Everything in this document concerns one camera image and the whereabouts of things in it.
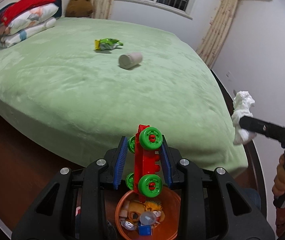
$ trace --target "window sill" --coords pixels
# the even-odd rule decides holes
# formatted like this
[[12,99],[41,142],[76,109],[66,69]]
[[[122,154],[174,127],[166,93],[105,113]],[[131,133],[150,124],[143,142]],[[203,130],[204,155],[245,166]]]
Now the window sill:
[[163,9],[175,14],[178,14],[182,17],[185,17],[187,19],[192,20],[192,17],[189,16],[187,13],[185,13],[184,11],[178,10],[176,8],[164,5],[164,4],[160,4],[160,3],[153,3],[153,2],[148,2],[146,0],[116,0],[116,1],[125,1],[125,2],[134,2],[134,3],[139,3],[139,4],[144,4],[144,5],[148,5],[148,6],[153,6],[159,9]]

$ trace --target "hand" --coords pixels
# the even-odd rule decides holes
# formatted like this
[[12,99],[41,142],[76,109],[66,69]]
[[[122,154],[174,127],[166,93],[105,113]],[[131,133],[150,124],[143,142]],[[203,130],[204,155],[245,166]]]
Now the hand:
[[281,155],[279,159],[279,165],[277,166],[277,176],[274,180],[275,185],[272,188],[272,193],[276,197],[280,197],[285,193],[285,170],[284,170],[285,158]]

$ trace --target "orange bucket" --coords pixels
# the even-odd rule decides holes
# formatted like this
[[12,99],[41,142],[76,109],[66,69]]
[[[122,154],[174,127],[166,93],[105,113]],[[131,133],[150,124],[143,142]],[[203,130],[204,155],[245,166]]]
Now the orange bucket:
[[177,237],[180,197],[167,187],[163,187],[157,199],[161,201],[165,219],[159,226],[152,230],[151,236],[140,236],[138,230],[129,231],[121,226],[119,213],[125,200],[138,199],[138,195],[133,190],[128,191],[118,202],[115,212],[116,226],[121,236],[126,240],[174,240]]

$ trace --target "green snack bag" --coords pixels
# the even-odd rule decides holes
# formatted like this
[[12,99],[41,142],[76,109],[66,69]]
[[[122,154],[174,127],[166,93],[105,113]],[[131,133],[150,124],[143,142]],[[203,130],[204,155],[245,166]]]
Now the green snack bag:
[[117,39],[95,40],[95,50],[112,50],[124,44]]

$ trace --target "green bedspread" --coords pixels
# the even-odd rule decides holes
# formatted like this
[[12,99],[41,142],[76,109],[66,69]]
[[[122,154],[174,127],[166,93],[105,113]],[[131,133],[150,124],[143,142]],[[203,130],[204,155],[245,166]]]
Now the green bedspread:
[[[94,51],[116,38],[121,49]],[[125,70],[120,55],[139,51]],[[87,166],[133,136],[157,127],[171,147],[206,169],[233,176],[247,166],[220,89],[204,62],[174,34],[146,26],[62,18],[56,26],[0,49],[0,115],[30,139]],[[128,153],[124,175],[133,169]]]

